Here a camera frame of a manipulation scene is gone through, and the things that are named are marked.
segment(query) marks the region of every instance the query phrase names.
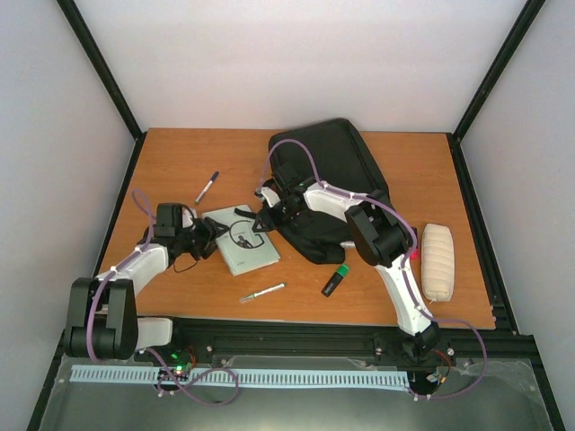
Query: green marker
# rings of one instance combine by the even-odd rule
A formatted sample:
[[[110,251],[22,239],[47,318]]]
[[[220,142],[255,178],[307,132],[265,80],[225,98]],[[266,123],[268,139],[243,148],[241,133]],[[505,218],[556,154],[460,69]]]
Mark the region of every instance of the green marker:
[[[322,294],[325,297],[329,297],[338,284],[341,283],[341,280],[348,275],[348,272],[349,267],[345,263],[342,263],[338,270],[333,273],[332,278],[327,282],[327,285],[323,288]]]

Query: robotic arm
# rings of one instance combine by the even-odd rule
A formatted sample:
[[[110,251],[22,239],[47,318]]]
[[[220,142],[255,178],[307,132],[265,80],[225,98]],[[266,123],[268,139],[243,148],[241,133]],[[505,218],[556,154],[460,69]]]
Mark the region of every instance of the robotic arm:
[[[210,219],[194,218],[182,204],[160,204],[153,234],[145,248],[147,229],[125,265],[112,267],[94,278],[78,278],[68,303],[64,350],[69,356],[88,356],[87,327],[94,295],[102,281],[108,282],[97,304],[105,314],[93,317],[92,345],[102,359],[128,359],[134,351],[162,346],[172,338],[172,321],[165,318],[138,318],[136,296],[152,278],[168,269],[183,253],[195,260],[207,259],[216,250],[215,239],[227,226]]]
[[[384,280],[404,335],[403,351],[411,360],[419,362],[437,344],[438,325],[429,319],[431,313],[421,298],[410,261],[405,258],[411,246],[409,233],[395,217],[366,201],[373,199],[393,209],[389,198],[378,190],[370,195],[353,193],[314,180],[280,193],[282,198],[270,187],[256,191],[256,196],[263,201],[263,209],[256,216],[254,231],[273,230],[305,208],[347,222],[359,255]]]

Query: green cap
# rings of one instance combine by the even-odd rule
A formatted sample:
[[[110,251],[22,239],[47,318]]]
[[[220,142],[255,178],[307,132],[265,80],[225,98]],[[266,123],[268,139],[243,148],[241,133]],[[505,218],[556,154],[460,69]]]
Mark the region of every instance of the green cap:
[[[342,263],[342,264],[340,265],[340,267],[338,268],[338,270],[335,271],[335,272],[337,272],[338,274],[340,274],[342,277],[345,277],[345,276],[348,275],[349,267],[348,267],[345,263]]]

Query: pen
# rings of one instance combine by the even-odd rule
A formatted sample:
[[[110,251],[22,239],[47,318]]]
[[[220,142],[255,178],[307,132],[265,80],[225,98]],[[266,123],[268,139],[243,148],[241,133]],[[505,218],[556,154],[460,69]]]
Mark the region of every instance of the pen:
[[[214,183],[214,181],[217,178],[217,175],[219,175],[218,171],[214,172],[214,175],[212,175],[212,178],[209,179],[208,184],[206,185],[206,187],[204,187],[204,189],[201,191],[201,193],[199,193],[199,196],[196,198],[196,200],[194,201],[194,205],[197,205],[202,198],[204,197],[204,195],[208,192],[209,188],[212,187],[212,184]]]
[[[251,301],[252,299],[257,298],[258,296],[262,296],[262,295],[268,294],[270,292],[275,292],[276,290],[279,290],[285,286],[286,286],[285,283],[279,283],[278,285],[268,287],[267,289],[263,289],[260,292],[254,292],[253,294],[250,294],[250,295],[244,296],[243,298],[240,298],[240,303],[247,303],[248,301]]]

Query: black metal frame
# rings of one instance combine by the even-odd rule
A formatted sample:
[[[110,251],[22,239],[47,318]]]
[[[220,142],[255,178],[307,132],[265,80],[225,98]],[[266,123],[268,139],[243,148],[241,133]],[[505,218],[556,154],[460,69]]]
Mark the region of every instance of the black metal frame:
[[[82,43],[87,56],[92,61],[120,116],[124,119],[126,127],[135,139],[134,151],[96,264],[95,275],[102,264],[103,255],[108,247],[113,227],[137,164],[137,158],[146,140],[146,133],[142,133],[137,125],[74,0],[57,0],[57,2],[77,38]],[[518,327],[511,310],[507,291],[501,278],[491,240],[483,221],[479,202],[461,149],[461,142],[466,132],[543,4],[544,0],[526,1],[521,14],[511,28],[508,37],[501,46],[455,132],[453,134],[447,133],[447,141],[456,169],[465,210],[470,221],[487,293],[493,307],[493,316],[496,318],[495,330],[481,331],[489,355],[490,357],[499,358],[527,358],[531,361],[553,428],[563,430],[565,427],[555,403],[551,386],[547,380],[535,340],[531,336],[518,335]],[[384,345],[386,340],[396,338],[397,331],[395,328],[380,327],[205,321],[178,318],[174,319],[174,328],[176,329],[174,337],[179,340],[184,339],[185,342],[193,345],[197,349],[198,360],[209,363],[234,355],[275,355],[349,356],[365,360],[366,362],[384,365],[387,359],[385,356],[377,354],[376,348]],[[470,330],[442,330],[442,338],[443,342],[453,348],[460,357],[480,357],[482,355],[477,340]],[[58,347],[28,426],[29,431],[37,430],[40,427],[40,421],[48,402],[61,355],[62,350]],[[417,365],[402,363],[401,361],[395,361],[394,364],[400,369],[409,371],[418,371],[420,369]]]

